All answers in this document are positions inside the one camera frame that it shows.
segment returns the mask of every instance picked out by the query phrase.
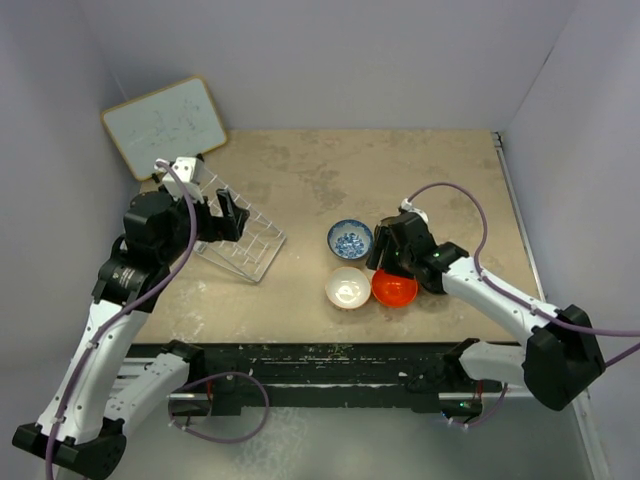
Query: gray wall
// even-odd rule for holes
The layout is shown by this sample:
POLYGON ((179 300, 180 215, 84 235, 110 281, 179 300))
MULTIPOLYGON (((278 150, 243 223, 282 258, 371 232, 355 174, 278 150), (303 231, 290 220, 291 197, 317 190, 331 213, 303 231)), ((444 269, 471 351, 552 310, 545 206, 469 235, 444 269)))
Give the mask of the gray wall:
MULTIPOLYGON (((506 132, 542 284, 598 327, 638 329, 640 3, 588 0, 506 132)), ((632 341, 601 339, 609 358, 632 341)), ((640 354, 591 389, 615 478, 638 478, 640 354)))
POLYGON ((506 127, 576 0, 80 0, 131 97, 194 73, 234 128, 506 127))
POLYGON ((99 113, 122 100, 74 0, 0 2, 4 478, 41 466, 9 447, 11 436, 62 379, 121 230, 134 183, 99 113))

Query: whiteboard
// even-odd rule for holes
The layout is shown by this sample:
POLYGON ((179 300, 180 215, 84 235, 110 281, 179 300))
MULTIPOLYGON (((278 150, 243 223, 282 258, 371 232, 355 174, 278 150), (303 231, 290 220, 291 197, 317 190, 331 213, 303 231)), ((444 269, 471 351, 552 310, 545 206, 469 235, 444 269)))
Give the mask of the whiteboard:
POLYGON ((227 141, 198 76, 110 108, 102 113, 102 122, 138 180, 151 177, 158 158, 194 156, 227 141))

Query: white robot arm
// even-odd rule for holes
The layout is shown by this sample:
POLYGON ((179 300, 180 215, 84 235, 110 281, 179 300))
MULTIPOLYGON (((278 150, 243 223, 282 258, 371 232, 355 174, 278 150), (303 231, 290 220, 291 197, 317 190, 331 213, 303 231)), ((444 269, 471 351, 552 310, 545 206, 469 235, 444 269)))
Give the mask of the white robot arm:
POLYGON ((454 349, 459 375, 526 386, 542 404, 561 410, 605 371, 594 335, 558 326, 591 327, 587 314, 536 300, 479 266, 457 245, 436 244, 426 215, 403 202, 400 214, 376 227, 371 269, 415 277, 433 294, 462 299, 497 322, 519 346, 469 339, 454 349))
POLYGON ((111 474, 126 437, 158 403, 203 376, 203 352, 172 342, 133 381, 112 390, 135 336, 195 241, 238 241, 249 217, 226 190, 217 192, 223 216, 211 215, 198 185, 201 156, 159 162, 171 172, 159 191, 131 201, 125 233, 100 268, 89 319, 58 391, 38 421, 20 426, 13 438, 15 446, 94 480, 111 474))

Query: beige tabletop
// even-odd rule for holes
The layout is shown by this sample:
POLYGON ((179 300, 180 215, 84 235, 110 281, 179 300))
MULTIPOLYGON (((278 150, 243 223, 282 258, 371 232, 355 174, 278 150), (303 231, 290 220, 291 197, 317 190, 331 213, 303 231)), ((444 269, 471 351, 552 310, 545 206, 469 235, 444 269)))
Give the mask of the beige tabletop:
MULTIPOLYGON (((206 161, 282 228, 287 240, 257 285, 193 255, 160 297, 137 343, 512 340, 450 296, 421 291, 403 309, 386 308, 371 297, 350 312, 326 298, 329 274, 345 265, 327 247, 331 225, 355 218, 373 230, 382 218, 397 214, 403 198, 441 180, 467 187, 486 210, 483 265, 528 294, 536 292, 488 131, 232 131, 229 142, 206 161)), ((436 241, 475 250, 480 217, 462 194, 438 187, 414 205, 429 215, 436 241)), ((358 266, 364 269, 363 262, 358 266)))

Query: red bowl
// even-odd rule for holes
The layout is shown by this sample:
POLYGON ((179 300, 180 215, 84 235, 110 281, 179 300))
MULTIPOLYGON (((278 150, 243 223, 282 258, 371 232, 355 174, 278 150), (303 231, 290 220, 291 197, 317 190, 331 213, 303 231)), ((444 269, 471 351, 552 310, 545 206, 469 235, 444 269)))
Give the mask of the red bowl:
POLYGON ((377 270, 371 279, 371 291, 386 307, 406 307, 418 295, 418 282, 415 278, 397 277, 377 270))

